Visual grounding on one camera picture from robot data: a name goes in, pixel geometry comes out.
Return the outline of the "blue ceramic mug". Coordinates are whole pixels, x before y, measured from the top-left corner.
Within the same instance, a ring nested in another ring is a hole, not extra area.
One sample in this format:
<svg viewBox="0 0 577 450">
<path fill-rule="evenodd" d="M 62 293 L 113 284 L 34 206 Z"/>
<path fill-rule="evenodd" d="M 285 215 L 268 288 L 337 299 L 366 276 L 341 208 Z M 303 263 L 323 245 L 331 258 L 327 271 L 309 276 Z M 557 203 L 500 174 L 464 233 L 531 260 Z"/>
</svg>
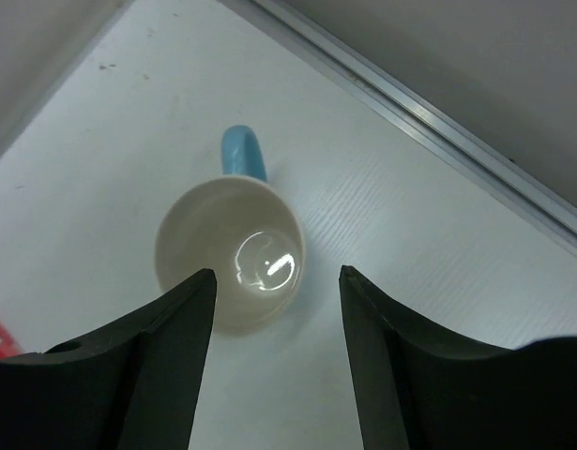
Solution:
<svg viewBox="0 0 577 450">
<path fill-rule="evenodd" d="M 169 291 L 203 268 L 217 280 L 215 330 L 228 335 L 266 326 L 296 298 L 306 265 L 302 227 L 269 184 L 255 132 L 227 128 L 222 174 L 184 193 L 162 221 L 154 264 Z"/>
</svg>

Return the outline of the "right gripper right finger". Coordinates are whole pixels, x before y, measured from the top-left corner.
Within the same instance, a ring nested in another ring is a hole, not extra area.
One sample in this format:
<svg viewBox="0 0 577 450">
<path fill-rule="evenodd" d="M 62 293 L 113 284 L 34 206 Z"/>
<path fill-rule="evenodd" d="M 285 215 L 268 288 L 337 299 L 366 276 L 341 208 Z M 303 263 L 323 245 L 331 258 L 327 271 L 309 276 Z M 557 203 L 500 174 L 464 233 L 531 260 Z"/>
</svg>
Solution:
<svg viewBox="0 0 577 450">
<path fill-rule="evenodd" d="M 577 449 L 577 337 L 510 350 L 463 336 L 340 272 L 367 449 Z"/>
</svg>

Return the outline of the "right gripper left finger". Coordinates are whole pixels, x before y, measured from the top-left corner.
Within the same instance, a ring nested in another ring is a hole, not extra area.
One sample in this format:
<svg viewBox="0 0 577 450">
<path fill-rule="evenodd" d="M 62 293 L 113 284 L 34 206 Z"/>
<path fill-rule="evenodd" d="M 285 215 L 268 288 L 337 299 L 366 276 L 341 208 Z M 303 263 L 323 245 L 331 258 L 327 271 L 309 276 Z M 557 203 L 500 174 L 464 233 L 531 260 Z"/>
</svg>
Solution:
<svg viewBox="0 0 577 450">
<path fill-rule="evenodd" d="M 212 333 L 203 269 L 47 352 L 0 359 L 0 449 L 185 449 Z"/>
</svg>

